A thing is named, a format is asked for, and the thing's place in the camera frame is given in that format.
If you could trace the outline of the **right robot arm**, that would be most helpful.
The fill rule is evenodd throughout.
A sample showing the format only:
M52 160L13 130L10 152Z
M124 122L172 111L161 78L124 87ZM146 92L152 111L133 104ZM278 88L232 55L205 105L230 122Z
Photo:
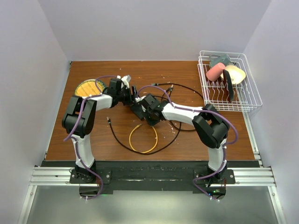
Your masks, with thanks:
M219 114L212 105L190 107L175 104L168 98L158 101L152 94L135 98L137 109L150 125L162 120L178 121L192 125L201 142L208 149L208 174L197 179L206 179L219 183L225 177L227 169L226 144L229 121Z

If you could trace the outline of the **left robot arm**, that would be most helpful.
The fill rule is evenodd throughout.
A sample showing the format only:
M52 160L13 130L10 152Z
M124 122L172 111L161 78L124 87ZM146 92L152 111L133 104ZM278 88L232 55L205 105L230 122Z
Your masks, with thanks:
M98 89L95 94L87 96L73 95L62 119L62 127L74 145L76 162L72 175L86 183L97 179L95 158L91 150L90 133L94 126L95 114L102 109L116 106L119 102L131 105L135 99L134 90L130 89L129 75L120 77L112 76L108 87Z

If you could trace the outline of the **black network switch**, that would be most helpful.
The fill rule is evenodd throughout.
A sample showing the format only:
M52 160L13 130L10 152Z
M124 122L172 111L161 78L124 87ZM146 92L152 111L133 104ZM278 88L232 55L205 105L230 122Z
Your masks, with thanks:
M137 116L140 120L148 120L149 112L139 103L133 103L130 107L131 111Z

